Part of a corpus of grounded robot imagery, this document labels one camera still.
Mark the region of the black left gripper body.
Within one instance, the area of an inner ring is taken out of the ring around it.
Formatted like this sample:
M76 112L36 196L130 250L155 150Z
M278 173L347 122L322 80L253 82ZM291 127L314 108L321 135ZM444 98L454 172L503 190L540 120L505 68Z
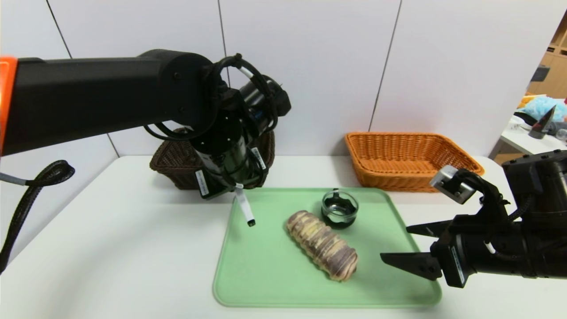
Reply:
M217 156L201 153L199 156L204 161L204 168L194 175L201 198L205 200L262 186L269 171L257 147L238 147Z

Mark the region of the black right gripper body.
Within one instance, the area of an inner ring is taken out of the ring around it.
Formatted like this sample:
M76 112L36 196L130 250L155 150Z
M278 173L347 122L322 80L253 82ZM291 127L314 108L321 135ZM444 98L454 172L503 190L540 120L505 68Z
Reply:
M464 288L473 274L528 277L526 240L518 223L458 215L431 246L449 286Z

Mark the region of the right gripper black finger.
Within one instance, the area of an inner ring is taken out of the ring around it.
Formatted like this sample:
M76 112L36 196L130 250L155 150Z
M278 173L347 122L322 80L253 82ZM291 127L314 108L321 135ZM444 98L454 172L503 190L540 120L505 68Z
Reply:
M419 224L416 226L407 226L406 231L410 234L440 238L442 234L451 225L452 220L445 220L439 222L430 222Z
M436 281L442 277L438 259L431 253L380 253L380 257L389 266L427 280Z

